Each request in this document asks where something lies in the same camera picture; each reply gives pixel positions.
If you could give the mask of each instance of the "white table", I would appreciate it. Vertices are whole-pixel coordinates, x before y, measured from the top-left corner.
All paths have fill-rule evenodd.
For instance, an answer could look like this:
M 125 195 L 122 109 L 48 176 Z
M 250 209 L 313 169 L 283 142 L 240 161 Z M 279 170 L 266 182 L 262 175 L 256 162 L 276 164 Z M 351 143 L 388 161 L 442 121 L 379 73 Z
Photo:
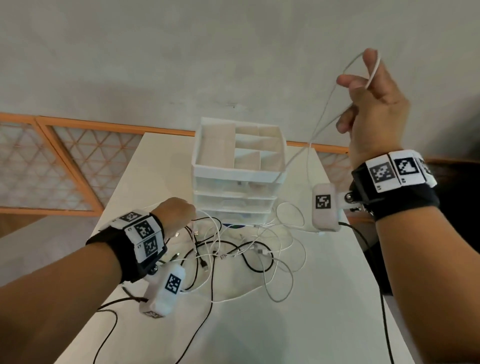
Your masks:
M 171 196 L 191 201 L 192 148 L 192 137 L 146 133 L 98 226 Z M 289 146 L 288 157 L 297 150 Z M 298 206 L 309 222 L 311 191 L 305 163 L 304 152 L 292 163 L 280 196 Z M 327 182 L 314 152 L 309 163 L 312 182 Z M 389 363 L 378 286 L 353 232 L 342 228 L 322 236 L 304 231 L 292 234 L 304 243 L 308 259 L 295 273 L 290 297 L 274 303 L 261 288 L 240 299 L 214 304 L 181 364 Z M 216 262 L 216 300 L 236 296 L 261 282 L 261 274 L 249 271 L 241 258 L 230 259 Z M 277 273 L 272 294 L 281 297 L 289 285 L 289 275 Z M 131 289 L 141 295 L 145 287 L 139 281 Z M 209 284 L 198 294 L 183 294 L 174 312 L 162 319 L 140 314 L 133 301 L 111 306 L 119 322 L 97 364 L 175 363 L 203 321 L 209 295 Z M 125 294 L 117 287 L 107 301 L 121 297 Z M 386 311 L 395 362 L 413 363 L 388 307 Z M 91 363 L 113 322 L 110 313 L 95 314 L 57 363 Z

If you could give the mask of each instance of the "storage organizer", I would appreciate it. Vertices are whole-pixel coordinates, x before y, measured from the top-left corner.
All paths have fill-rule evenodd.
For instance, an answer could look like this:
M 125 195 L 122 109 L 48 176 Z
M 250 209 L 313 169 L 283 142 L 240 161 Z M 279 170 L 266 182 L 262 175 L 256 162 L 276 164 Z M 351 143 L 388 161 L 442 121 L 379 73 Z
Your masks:
M 195 206 L 223 223 L 268 223 L 287 176 L 285 149 L 278 126 L 202 118 L 192 155 Z

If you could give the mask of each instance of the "white wall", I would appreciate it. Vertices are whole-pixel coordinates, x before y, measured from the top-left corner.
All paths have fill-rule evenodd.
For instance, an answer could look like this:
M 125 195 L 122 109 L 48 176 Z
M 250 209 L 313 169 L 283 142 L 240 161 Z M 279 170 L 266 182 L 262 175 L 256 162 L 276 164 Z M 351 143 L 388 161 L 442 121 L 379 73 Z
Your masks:
M 412 100 L 405 145 L 460 157 L 480 139 L 479 12 L 478 0 L 4 1 L 0 111 L 189 130 L 232 118 L 307 141 L 336 76 L 375 47 Z M 327 116 L 346 105 L 335 92 Z M 348 137 L 331 126 L 317 142 Z
M 98 218 L 48 216 L 0 239 L 0 286 L 85 245 Z

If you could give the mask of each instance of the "hand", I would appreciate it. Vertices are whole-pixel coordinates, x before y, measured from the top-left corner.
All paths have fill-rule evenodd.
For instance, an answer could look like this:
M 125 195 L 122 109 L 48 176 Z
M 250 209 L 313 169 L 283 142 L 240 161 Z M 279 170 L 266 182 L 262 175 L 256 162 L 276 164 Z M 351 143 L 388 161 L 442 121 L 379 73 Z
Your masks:
M 371 74 L 377 60 L 377 51 L 368 48 L 363 62 Z M 351 74 L 340 75 L 336 82 L 347 87 L 353 105 L 336 123 L 337 130 L 350 133 L 350 162 L 355 169 L 365 161 L 382 154 L 401 150 L 401 138 L 409 101 L 398 89 L 383 62 L 373 77 L 368 90 L 367 79 Z
M 187 226 L 195 218 L 195 206 L 178 197 L 165 200 L 152 211 L 163 225 L 164 239 L 175 236 L 175 233 Z

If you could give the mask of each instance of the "finger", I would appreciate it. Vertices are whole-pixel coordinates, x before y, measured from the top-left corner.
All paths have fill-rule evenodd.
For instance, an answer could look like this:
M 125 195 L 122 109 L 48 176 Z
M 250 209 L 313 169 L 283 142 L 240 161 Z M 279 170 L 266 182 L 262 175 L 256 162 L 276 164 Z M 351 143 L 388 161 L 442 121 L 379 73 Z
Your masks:
M 366 78 L 356 76 L 354 74 L 341 74 L 339 77 L 336 78 L 336 83 L 343 87 L 348 87 L 354 80 L 359 80 L 364 82 L 364 85 L 367 84 L 368 80 Z
M 358 114 L 358 108 L 355 105 L 350 106 L 345 112 L 340 116 L 336 122 L 336 129 L 340 134 L 345 134 L 350 131 L 355 120 L 355 117 Z
M 368 109 L 369 107 L 380 103 L 379 100 L 367 89 L 361 81 L 354 80 L 348 88 L 350 98 L 359 108 Z
M 375 68 L 377 56 L 378 51 L 372 48 L 367 48 L 363 53 L 363 62 L 365 63 L 365 66 L 367 66 L 369 74 L 372 74 Z M 388 104 L 398 102 L 404 98 L 383 61 L 380 61 L 377 72 L 373 77 L 371 88 L 374 90 L 374 93 L 378 98 L 381 98 Z

